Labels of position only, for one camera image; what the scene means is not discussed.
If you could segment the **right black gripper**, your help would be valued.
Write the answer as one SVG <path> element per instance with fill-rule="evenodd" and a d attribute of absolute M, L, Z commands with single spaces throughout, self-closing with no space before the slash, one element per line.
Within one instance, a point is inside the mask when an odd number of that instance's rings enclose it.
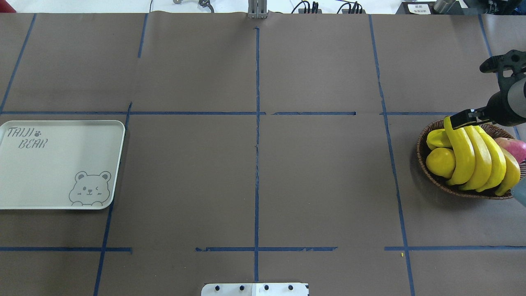
<path fill-rule="evenodd" d="M 465 126 L 477 126 L 488 123 L 489 119 L 500 125 L 511 125 L 512 115 L 507 103 L 509 90 L 510 88 L 504 88 L 492 95 L 485 108 L 465 109 L 450 116 L 452 128 L 455 130 Z"/>

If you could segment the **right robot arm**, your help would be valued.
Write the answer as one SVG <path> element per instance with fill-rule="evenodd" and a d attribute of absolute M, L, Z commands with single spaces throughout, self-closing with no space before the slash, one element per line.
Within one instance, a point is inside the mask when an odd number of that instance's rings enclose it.
<path fill-rule="evenodd" d="M 525 123 L 526 114 L 525 78 L 514 82 L 509 88 L 494 94 L 487 105 L 478 109 L 465 109 L 443 120 L 452 129 L 481 125 L 487 122 L 502 126 L 517 126 Z"/>

